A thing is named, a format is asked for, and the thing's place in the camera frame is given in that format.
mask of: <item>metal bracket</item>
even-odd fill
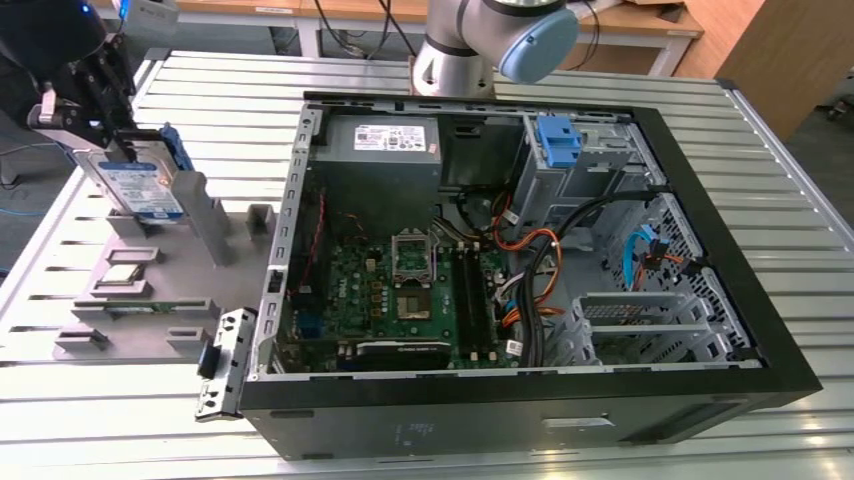
[[[237,404],[256,318],[257,311],[251,308],[226,312],[218,318],[213,343],[205,345],[198,359],[197,373],[204,381],[196,407],[197,422],[242,418]]]

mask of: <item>wooden desk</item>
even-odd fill
[[[117,18],[110,0],[89,1],[102,18]],[[293,27],[292,16],[299,15],[300,3],[301,0],[177,0],[178,22]]]
[[[92,2],[104,18],[116,18],[110,0]],[[323,56],[319,39],[323,24],[313,0],[178,0],[177,4],[181,22],[297,28],[303,56]],[[320,0],[320,5],[333,29],[381,31],[385,12],[376,0]],[[424,33],[427,6],[428,0],[392,2],[392,13],[404,32]],[[655,7],[628,3],[599,13],[599,49],[581,70],[672,74],[691,40],[703,34],[703,29],[687,14],[679,23],[669,23],[656,13]],[[579,63],[592,41],[592,17],[580,24],[579,45],[563,62],[564,68]]]
[[[425,23],[429,0],[395,0],[391,13],[397,22]],[[349,20],[385,20],[385,11],[376,0],[320,0],[323,13],[328,18]],[[641,7],[623,3],[599,13],[601,33],[624,33],[628,35],[684,35],[699,37],[703,27],[691,15],[682,15],[679,23],[669,23],[656,16],[657,8]],[[300,17],[317,17],[313,0],[301,0]],[[592,32],[593,18],[581,19],[581,32]]]
[[[396,0],[392,13],[407,33],[424,33],[428,0]],[[323,12],[333,29],[381,31],[385,12],[376,0],[320,0]],[[648,73],[669,76],[682,60],[682,55],[703,28],[686,13],[679,23],[657,18],[656,7],[621,4],[599,13],[599,50],[581,70],[613,71],[615,73]],[[320,57],[319,20],[313,0],[301,0],[296,25],[300,31],[303,56]],[[564,67],[579,63],[592,40],[595,21],[587,17],[580,22],[579,45],[563,62]],[[640,64],[639,71],[608,70],[608,65]]]

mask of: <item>metal table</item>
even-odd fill
[[[226,210],[277,206],[303,90],[404,93],[407,71],[397,62],[172,52],[137,73],[136,120],[178,128]],[[52,360],[56,329],[76,321],[70,298],[110,233],[109,205],[77,170],[0,290],[0,362],[16,362],[0,368],[4,478],[850,476],[854,235],[740,93],[704,80],[577,73],[535,86],[497,78],[496,91],[661,111],[824,390],[669,446],[284,462],[245,421],[193,423],[194,365]],[[9,474],[8,465],[38,469]]]

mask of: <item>case label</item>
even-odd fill
[[[405,125],[359,125],[355,150],[425,152],[424,127]]]

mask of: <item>red wire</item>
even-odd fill
[[[325,194],[320,193],[320,217],[317,218],[317,228],[315,229],[315,238],[311,241],[311,250],[308,251],[308,264],[305,265],[305,271],[303,272],[303,278],[299,281],[299,286],[296,287],[296,291],[308,281],[308,275],[311,274],[311,265],[315,259],[315,253],[317,253],[317,245],[320,243],[320,233],[323,233],[323,223],[325,219]]]

